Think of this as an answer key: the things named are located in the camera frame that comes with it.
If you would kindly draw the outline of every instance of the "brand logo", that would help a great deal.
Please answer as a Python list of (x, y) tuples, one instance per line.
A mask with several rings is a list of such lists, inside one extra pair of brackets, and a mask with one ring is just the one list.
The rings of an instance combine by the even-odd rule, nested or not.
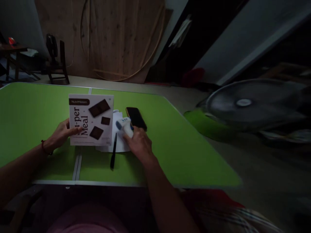
[(69, 99), (69, 105), (89, 105), (89, 99)]

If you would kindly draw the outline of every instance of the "wooden panel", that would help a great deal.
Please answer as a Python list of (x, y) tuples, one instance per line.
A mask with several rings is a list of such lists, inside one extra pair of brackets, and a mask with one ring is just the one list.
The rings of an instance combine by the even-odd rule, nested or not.
[[(69, 75), (125, 78), (150, 58), (163, 33), (165, 10), (160, 12), (163, 0), (35, 0), (35, 3), (44, 38), (51, 33), (58, 43), (60, 39), (65, 42), (66, 63), (70, 65), (73, 60), (67, 68)], [(150, 64), (128, 81), (143, 83)], [(96, 74), (93, 69), (110, 73)]]

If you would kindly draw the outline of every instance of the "wall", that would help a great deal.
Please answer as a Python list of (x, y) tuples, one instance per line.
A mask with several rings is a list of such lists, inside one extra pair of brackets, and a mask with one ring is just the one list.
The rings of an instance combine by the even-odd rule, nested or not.
[(48, 56), (34, 0), (1, 0), (0, 31), (17, 42)]
[(203, 82), (223, 85), (311, 14), (309, 0), (249, 0), (195, 68)]
[(155, 57), (153, 58), (152, 65), (154, 65), (157, 62), (167, 40), (168, 40), (169, 36), (171, 35), (180, 15), (182, 14), (182, 11), (184, 10), (184, 8), (187, 4), (187, 2), (188, 2), (188, 0), (165, 0), (165, 7), (167, 9), (172, 9), (173, 14), (172, 14), (171, 19), (169, 20), (167, 26), (166, 26), (165, 32), (162, 36), (162, 39), (161, 39), (161, 42), (160, 42), (159, 47), (157, 49), (157, 52), (155, 53)]
[[(163, 34), (153, 64), (156, 63), (160, 56), (187, 2), (188, 0), (166, 0), (166, 8), (172, 9), (173, 14)], [(49, 57), (34, 0), (2, 0), (0, 7), (0, 31), (6, 40), (9, 36), (13, 37), (19, 43), (36, 49), (41, 54)]]

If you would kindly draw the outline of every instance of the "person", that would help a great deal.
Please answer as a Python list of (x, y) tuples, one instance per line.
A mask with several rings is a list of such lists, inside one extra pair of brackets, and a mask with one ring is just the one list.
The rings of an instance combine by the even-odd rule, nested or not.
[[(61, 122), (54, 133), (17, 159), (0, 168), (0, 207), (3, 208), (31, 181), (33, 173), (49, 154), (61, 147), (81, 127), (69, 128), (69, 119)], [(132, 138), (124, 139), (144, 168), (153, 214), (160, 232), (200, 232), (179, 194), (166, 178), (156, 156), (152, 141), (145, 131), (134, 127)], [(66, 211), (49, 228), (48, 233), (127, 232), (122, 222), (103, 206), (80, 205)]]

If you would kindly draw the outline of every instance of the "white scanner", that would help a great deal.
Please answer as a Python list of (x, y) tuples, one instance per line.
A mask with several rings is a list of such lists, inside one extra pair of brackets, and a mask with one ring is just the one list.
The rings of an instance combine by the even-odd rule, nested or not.
[(118, 130), (123, 130), (130, 138), (133, 137), (133, 131), (131, 129), (131, 119), (129, 117), (124, 117), (116, 121), (116, 126)]

